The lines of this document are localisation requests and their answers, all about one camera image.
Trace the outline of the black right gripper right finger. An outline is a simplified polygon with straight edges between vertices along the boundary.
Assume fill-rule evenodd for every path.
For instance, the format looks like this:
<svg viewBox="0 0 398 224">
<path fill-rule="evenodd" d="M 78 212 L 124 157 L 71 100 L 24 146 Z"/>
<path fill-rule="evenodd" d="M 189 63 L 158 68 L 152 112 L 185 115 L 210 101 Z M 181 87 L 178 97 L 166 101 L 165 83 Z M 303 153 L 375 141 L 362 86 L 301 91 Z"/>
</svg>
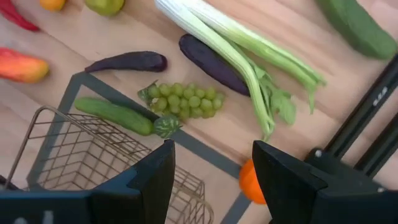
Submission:
<svg viewBox="0 0 398 224">
<path fill-rule="evenodd" d="M 272 223 L 397 224 L 396 190 L 319 148 L 300 160 L 256 140 L 252 160 Z"/>
</svg>

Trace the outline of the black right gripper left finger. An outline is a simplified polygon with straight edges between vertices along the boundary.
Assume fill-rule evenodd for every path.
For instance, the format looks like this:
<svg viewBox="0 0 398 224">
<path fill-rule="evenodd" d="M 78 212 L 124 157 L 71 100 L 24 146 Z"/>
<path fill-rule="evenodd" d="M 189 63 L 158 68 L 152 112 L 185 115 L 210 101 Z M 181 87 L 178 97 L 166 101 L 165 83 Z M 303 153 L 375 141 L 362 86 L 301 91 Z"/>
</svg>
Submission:
<svg viewBox="0 0 398 224">
<path fill-rule="evenodd" d="M 6 190 L 1 223 L 165 223 L 175 176 L 175 143 L 90 190 Z"/>
</svg>

